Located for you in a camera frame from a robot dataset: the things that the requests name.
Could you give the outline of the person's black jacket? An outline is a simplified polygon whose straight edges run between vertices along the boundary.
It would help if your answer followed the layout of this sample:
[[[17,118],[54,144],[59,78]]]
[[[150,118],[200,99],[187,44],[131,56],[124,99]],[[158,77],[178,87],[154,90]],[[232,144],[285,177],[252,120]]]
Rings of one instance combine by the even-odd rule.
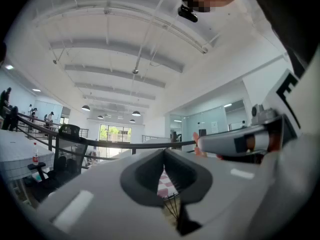
[[[301,78],[320,45],[320,0],[256,0]]]

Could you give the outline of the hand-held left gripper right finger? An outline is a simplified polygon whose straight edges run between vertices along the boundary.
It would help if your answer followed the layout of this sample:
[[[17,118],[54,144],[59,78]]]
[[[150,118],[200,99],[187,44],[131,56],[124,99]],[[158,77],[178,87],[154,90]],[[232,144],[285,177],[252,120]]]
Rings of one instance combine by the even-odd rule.
[[[269,191],[275,181],[275,154],[248,164],[163,152],[165,170],[178,185],[176,228],[165,234],[273,234]]]

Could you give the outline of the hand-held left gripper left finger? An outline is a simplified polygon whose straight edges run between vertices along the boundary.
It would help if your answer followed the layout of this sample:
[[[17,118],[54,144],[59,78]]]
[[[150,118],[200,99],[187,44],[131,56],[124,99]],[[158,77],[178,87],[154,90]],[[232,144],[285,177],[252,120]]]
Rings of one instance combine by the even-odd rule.
[[[179,240],[157,194],[162,150],[116,159],[75,177],[37,208],[37,216],[71,240]]]

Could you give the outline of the large window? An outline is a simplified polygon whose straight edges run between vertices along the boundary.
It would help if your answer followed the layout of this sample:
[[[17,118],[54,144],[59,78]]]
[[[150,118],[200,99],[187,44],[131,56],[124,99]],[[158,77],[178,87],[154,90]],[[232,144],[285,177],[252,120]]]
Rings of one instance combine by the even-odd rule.
[[[100,141],[130,143],[131,136],[130,127],[101,124],[99,128]]]

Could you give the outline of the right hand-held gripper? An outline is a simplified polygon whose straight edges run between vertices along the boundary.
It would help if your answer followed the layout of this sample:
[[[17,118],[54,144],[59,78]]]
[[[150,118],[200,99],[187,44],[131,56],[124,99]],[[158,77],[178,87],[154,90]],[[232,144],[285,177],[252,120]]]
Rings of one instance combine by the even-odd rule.
[[[320,159],[320,99],[308,91],[313,78],[299,81],[286,69],[264,101],[252,107],[251,126],[201,136],[201,151],[234,157],[236,162],[261,163],[264,155],[283,147],[299,157]]]

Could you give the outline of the black equipment with white disc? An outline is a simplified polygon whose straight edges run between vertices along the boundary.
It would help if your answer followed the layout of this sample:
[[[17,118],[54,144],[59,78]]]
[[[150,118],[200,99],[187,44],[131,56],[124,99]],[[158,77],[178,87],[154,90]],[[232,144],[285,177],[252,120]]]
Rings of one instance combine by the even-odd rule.
[[[85,138],[80,137],[80,128],[72,124],[64,124],[58,131],[62,137],[59,141],[62,147],[68,151],[73,151],[82,155],[87,151],[85,144],[69,142],[68,140],[81,140]],[[74,154],[59,151],[59,154],[54,152],[53,167],[46,167],[44,162],[39,162],[38,165],[29,164],[29,170],[36,170],[40,176],[40,181],[33,183],[31,186],[31,193],[36,201],[41,203],[50,194],[68,183],[75,177],[79,176],[82,171],[84,157],[76,156]]]

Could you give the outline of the clear bottle red label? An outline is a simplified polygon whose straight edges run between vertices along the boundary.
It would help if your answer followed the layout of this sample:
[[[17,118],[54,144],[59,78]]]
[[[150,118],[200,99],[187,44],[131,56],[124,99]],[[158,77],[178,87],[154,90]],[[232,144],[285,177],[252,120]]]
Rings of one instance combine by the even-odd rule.
[[[37,143],[33,143],[33,156],[32,156],[32,163],[37,166],[39,164],[39,157],[38,157],[38,147]]]

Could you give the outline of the white gridded table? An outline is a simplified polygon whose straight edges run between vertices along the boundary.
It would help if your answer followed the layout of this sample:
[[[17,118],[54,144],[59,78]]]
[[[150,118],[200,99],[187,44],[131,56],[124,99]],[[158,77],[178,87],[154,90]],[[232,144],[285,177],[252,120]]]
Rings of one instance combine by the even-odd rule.
[[[33,163],[35,153],[39,162],[44,162],[47,168],[53,167],[55,154],[52,151],[21,132],[0,130],[0,174],[5,182],[31,175],[33,172],[28,165]]]

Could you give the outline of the red white checkered cloth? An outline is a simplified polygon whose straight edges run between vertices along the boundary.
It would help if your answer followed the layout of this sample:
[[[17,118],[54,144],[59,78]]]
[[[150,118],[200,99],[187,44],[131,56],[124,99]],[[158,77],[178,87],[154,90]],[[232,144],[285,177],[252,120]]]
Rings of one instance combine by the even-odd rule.
[[[170,199],[178,194],[166,171],[163,170],[158,182],[157,195],[163,199]]]

